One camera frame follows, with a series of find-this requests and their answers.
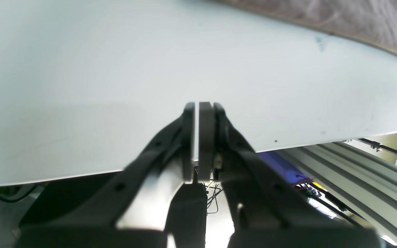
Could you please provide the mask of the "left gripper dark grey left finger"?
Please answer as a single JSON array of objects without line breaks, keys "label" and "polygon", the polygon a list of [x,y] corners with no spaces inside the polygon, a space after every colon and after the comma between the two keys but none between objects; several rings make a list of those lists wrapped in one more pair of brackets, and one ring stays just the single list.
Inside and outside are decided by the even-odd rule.
[{"label": "left gripper dark grey left finger", "polygon": [[22,231],[16,248],[168,248],[170,204],[194,179],[195,104],[157,133],[139,156],[75,210]]}]

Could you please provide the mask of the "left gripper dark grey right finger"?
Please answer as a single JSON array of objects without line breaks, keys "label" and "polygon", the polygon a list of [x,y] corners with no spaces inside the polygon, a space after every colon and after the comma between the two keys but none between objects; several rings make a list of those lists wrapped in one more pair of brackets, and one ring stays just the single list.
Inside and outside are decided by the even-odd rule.
[{"label": "left gripper dark grey right finger", "polygon": [[381,247],[375,231],[312,207],[256,154],[218,103],[199,103],[198,179],[222,184],[235,229],[229,248]]}]

